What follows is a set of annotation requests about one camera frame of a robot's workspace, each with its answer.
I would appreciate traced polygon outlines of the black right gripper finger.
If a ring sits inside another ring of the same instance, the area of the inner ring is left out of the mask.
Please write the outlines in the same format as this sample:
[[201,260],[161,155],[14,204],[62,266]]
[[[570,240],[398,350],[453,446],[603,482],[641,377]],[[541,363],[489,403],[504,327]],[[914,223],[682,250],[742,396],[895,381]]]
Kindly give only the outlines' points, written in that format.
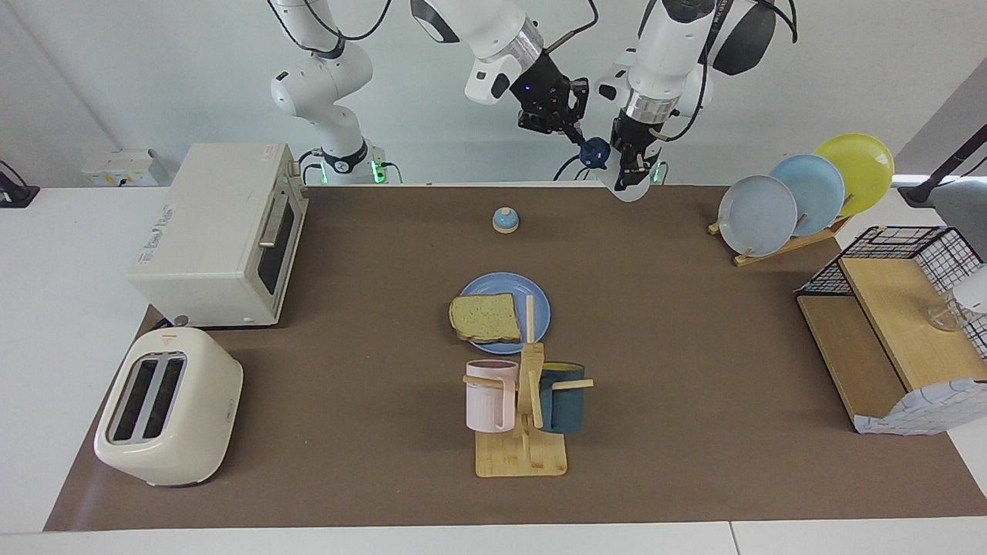
[[563,126],[561,129],[573,144],[581,146],[586,141],[581,131],[581,120],[586,108],[588,108],[589,80],[586,77],[564,79],[564,88],[565,98],[563,112],[561,112]]
[[579,129],[578,120],[561,115],[559,112],[532,113],[522,109],[518,113],[517,125],[521,129],[536,131],[536,133],[543,133],[546,136],[561,134],[561,136],[567,137],[572,144],[578,146],[585,144],[586,141],[581,129]]

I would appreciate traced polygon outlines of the seasoning bottle with blue cap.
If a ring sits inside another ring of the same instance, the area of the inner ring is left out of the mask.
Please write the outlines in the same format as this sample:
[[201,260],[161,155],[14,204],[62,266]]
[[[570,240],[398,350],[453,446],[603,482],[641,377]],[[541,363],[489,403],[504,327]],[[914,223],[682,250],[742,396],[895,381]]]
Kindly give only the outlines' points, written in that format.
[[661,161],[653,171],[651,179],[644,180],[638,186],[632,186],[632,154],[628,152],[626,154],[626,161],[628,162],[626,183],[611,183],[613,176],[611,153],[612,149],[609,143],[601,137],[593,137],[579,147],[578,160],[584,167],[590,169],[590,172],[606,186],[607,190],[613,193],[614,197],[623,203],[634,203],[634,201],[641,199],[652,186],[662,186],[667,175],[669,175],[669,163],[660,158]]

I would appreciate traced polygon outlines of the toasted bread slice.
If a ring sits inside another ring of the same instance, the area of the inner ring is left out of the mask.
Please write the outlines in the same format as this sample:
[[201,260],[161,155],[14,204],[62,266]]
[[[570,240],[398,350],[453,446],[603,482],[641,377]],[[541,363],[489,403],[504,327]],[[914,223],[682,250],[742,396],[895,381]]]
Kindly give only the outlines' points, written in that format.
[[473,343],[518,343],[521,330],[512,294],[457,296],[449,305],[456,337]]

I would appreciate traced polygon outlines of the grey round plate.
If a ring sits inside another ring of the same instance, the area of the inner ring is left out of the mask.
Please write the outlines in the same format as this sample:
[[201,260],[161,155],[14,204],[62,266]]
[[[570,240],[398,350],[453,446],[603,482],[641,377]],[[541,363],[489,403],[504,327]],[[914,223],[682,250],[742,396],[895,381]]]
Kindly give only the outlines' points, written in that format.
[[799,211],[789,187],[780,180],[755,175],[737,180],[726,191],[718,211],[719,234],[739,255],[772,255],[793,236]]

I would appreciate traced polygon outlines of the wooden plate rack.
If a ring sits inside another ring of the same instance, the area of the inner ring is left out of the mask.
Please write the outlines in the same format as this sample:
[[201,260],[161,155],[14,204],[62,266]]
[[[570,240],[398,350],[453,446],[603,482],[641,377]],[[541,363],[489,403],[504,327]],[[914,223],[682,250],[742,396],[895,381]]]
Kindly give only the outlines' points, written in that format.
[[[720,201],[720,207],[723,207],[723,205],[727,204],[727,200],[730,198],[730,196],[731,196],[731,193],[729,192],[729,190],[727,190],[727,193],[725,193],[725,196],[723,196],[723,199]],[[824,229],[822,229],[822,231],[819,231],[819,232],[817,232],[815,234],[811,234],[811,235],[805,235],[805,236],[799,236],[799,237],[790,237],[790,239],[787,240],[787,242],[785,244],[783,244],[783,246],[780,247],[780,249],[776,250],[776,252],[774,252],[774,253],[771,253],[769,255],[760,256],[760,257],[755,257],[755,256],[752,256],[751,255],[751,250],[748,249],[747,251],[744,251],[743,253],[738,254],[735,257],[733,257],[733,260],[731,262],[733,263],[733,266],[736,266],[736,267],[749,266],[750,264],[761,262],[762,260],[767,260],[767,259],[769,259],[769,257],[774,257],[774,256],[777,256],[777,255],[782,255],[782,254],[785,254],[785,253],[790,252],[790,251],[794,251],[794,250],[797,250],[797,249],[801,249],[801,248],[810,246],[811,244],[816,244],[818,242],[825,241],[828,238],[835,237],[836,234],[852,218],[853,218],[853,215],[850,215],[849,217],[843,217],[843,215],[840,215],[839,217],[837,217],[835,219],[835,221],[832,222],[832,224],[830,224],[828,227],[825,227]],[[720,217],[718,217],[718,219],[716,219],[716,221],[713,221],[712,224],[710,224],[706,228],[706,232],[708,232],[709,235],[712,235],[712,236],[719,235],[719,233],[720,233],[720,221],[722,221],[722,219],[720,219]]]

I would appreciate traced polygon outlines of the light blue round plate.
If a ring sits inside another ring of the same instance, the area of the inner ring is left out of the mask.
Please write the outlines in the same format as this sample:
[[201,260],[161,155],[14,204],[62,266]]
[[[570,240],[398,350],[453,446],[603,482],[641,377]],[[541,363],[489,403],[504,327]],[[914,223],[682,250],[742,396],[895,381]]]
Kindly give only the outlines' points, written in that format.
[[790,156],[769,176],[785,183],[797,205],[795,237],[810,236],[828,228],[845,200],[844,180],[829,160],[815,154]]

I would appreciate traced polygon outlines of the yellow round plate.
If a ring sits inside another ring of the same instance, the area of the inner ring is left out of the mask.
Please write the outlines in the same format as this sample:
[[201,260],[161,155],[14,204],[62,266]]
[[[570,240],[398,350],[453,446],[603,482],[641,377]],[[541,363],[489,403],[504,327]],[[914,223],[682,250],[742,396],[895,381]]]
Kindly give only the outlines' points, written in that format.
[[844,200],[838,218],[870,210],[891,189],[894,159],[877,137],[844,133],[824,141],[814,154],[832,162],[844,181]]

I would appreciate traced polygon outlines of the dark teal mug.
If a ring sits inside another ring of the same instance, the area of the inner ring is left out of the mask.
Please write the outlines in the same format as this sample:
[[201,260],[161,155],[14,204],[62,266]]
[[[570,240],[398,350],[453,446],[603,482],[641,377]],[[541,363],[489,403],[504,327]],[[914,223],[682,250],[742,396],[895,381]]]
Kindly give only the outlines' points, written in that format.
[[579,433],[583,426],[584,391],[582,388],[554,390],[557,382],[585,379],[583,365],[572,362],[543,364],[539,394],[542,425],[539,430],[549,433]]

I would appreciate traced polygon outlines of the pink ribbed mug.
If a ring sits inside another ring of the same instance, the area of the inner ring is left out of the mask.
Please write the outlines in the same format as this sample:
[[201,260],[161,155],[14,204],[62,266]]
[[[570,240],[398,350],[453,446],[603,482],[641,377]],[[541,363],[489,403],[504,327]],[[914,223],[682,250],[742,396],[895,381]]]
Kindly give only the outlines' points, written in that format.
[[475,432],[499,433],[516,425],[517,362],[478,359],[467,363],[466,375],[493,380],[497,387],[466,385],[466,426]]

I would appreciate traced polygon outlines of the brown table mat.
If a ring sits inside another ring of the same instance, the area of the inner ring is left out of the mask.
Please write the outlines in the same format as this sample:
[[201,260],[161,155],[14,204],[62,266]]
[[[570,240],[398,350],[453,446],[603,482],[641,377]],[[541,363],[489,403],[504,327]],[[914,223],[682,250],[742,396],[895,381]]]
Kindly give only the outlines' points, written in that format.
[[[212,331],[244,385],[223,464],[150,487],[85,440],[47,530],[983,516],[951,439],[854,432],[793,292],[833,241],[737,268],[719,187],[311,189],[278,327]],[[514,208],[501,234],[494,211]],[[547,294],[547,357],[595,380],[561,477],[481,479],[448,304]]]

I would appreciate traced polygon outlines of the wooden shelf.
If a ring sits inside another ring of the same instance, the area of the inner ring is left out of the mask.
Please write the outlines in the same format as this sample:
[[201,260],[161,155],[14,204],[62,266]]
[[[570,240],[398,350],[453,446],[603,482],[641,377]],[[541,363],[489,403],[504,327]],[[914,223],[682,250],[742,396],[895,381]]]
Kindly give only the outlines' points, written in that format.
[[[987,263],[937,294],[913,260],[839,260],[852,298],[797,299],[830,376],[853,415],[884,417],[907,393],[970,377],[987,382]],[[951,294],[975,319],[942,331],[926,308]]]

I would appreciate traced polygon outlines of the wooden mug tree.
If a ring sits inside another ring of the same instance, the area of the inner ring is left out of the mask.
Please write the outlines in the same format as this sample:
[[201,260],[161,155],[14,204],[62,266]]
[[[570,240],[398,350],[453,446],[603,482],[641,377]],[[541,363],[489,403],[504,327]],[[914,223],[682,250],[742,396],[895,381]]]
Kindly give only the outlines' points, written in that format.
[[475,433],[475,470],[480,478],[561,476],[568,471],[564,435],[544,431],[540,383],[545,348],[536,341],[535,315],[534,298],[528,295],[526,337],[517,379],[462,376],[468,386],[502,392],[501,411],[514,409],[515,414],[515,426],[510,431]]

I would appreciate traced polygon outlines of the grey chair back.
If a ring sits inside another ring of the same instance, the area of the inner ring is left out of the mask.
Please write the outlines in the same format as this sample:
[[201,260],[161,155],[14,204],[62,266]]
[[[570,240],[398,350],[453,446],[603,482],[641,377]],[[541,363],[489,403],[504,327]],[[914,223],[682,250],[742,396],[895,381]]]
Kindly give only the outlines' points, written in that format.
[[948,226],[987,262],[987,179],[958,180],[935,187],[928,200]]

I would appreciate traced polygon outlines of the clear glass cup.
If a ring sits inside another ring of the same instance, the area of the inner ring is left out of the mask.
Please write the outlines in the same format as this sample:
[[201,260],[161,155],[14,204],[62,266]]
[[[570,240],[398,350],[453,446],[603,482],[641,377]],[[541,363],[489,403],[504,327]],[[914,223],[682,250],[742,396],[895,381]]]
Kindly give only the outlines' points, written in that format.
[[975,319],[972,310],[960,304],[951,294],[929,305],[925,316],[931,326],[942,331],[959,331]]

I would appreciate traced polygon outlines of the white toaster oven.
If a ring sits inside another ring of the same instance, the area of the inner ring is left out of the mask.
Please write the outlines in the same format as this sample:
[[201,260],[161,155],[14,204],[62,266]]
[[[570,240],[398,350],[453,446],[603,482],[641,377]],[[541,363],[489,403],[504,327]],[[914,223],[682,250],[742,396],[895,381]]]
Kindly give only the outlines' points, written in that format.
[[170,323],[275,325],[309,205],[304,189],[284,143],[191,145],[127,280]]

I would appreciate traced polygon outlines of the white blue-grid cloth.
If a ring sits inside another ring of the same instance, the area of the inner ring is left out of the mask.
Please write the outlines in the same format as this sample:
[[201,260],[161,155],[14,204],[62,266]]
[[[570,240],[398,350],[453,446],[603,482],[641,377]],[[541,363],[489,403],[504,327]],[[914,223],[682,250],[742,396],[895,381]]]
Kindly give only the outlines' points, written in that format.
[[904,395],[884,417],[853,415],[859,433],[931,436],[987,417],[987,382],[970,377],[919,388]]

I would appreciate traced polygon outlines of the white power strip box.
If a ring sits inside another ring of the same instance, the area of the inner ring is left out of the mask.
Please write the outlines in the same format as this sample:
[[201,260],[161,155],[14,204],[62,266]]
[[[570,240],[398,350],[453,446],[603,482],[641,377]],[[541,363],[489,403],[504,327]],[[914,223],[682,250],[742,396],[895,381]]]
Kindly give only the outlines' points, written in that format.
[[93,187],[169,187],[173,179],[153,149],[120,149],[89,159],[81,175]]

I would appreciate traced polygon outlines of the cream two-slot toaster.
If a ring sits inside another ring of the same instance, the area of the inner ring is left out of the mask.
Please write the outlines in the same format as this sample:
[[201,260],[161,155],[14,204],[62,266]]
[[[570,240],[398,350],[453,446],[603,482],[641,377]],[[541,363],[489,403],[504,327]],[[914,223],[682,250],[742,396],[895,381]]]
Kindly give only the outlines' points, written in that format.
[[242,365],[205,331],[146,331],[110,387],[94,453],[151,486],[201,483],[224,460],[243,381]]

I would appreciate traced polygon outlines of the black clamp mount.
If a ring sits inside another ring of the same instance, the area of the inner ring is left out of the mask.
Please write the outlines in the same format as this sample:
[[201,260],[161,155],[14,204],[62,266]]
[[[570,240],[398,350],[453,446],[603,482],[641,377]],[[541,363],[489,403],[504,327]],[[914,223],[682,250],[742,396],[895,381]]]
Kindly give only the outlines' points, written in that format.
[[0,159],[0,207],[26,208],[39,192],[39,186],[29,185],[20,172]]

